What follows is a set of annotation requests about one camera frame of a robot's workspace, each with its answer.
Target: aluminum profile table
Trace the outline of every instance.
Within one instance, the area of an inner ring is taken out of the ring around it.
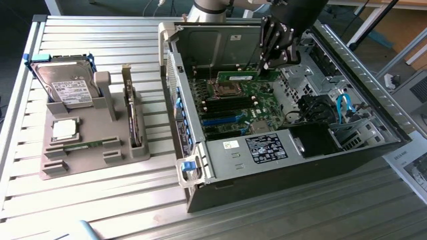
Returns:
[[[383,159],[346,175],[187,213],[159,72],[164,21],[180,18],[49,16],[32,23],[25,52],[89,51],[97,70],[111,72],[114,92],[123,87],[122,64],[132,64],[152,158],[41,181],[47,95],[21,64],[0,135],[0,239],[49,239],[48,231],[72,220],[88,221],[103,239],[426,239],[426,205]]]

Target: motherboard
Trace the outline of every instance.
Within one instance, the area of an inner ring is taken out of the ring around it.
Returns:
[[[192,79],[190,88],[208,141],[275,131],[284,121],[271,82],[254,71],[219,72],[216,78]]]

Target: gray floor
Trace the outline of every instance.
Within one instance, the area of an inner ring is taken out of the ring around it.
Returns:
[[[59,0],[63,13],[68,16],[143,16],[143,10],[148,2],[148,0],[97,0],[96,4],[89,4],[88,0]],[[175,2],[176,11],[176,13],[172,12],[172,16],[182,16],[182,14],[188,13],[192,0],[167,0],[166,4],[158,9],[156,16],[164,17],[171,15],[172,2]],[[146,16],[154,15],[156,7],[158,0],[154,0],[146,10]],[[355,17],[354,8],[332,6],[331,10],[335,15],[328,13],[327,10],[328,8],[322,12],[319,20],[328,24],[340,35]],[[232,17],[238,18],[243,16],[243,12],[243,9],[235,8],[228,13]],[[48,14],[48,9],[43,0],[0,0],[0,14],[1,33],[7,36],[0,40],[0,106],[4,106],[9,103],[11,99],[32,16],[33,14]],[[362,23],[360,19],[354,21],[343,36],[344,42],[348,41]],[[363,41],[355,53],[374,74],[396,55],[392,49],[382,46],[370,38]],[[391,70],[391,74],[399,74],[402,80],[406,80],[414,72],[414,69],[403,62]],[[0,119],[5,115],[7,107],[1,110],[3,116],[0,116]]]

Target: warning label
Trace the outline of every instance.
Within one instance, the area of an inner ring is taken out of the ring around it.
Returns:
[[[84,80],[52,82],[55,91],[61,102],[81,104],[92,101],[87,82]]]
[[[288,158],[278,134],[250,137],[246,143],[258,164]]]

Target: hard disk drive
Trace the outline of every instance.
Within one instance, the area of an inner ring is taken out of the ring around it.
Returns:
[[[68,109],[92,106],[92,98],[101,93],[93,80],[96,68],[91,55],[51,57],[39,54],[27,65],[51,102],[63,102]]]

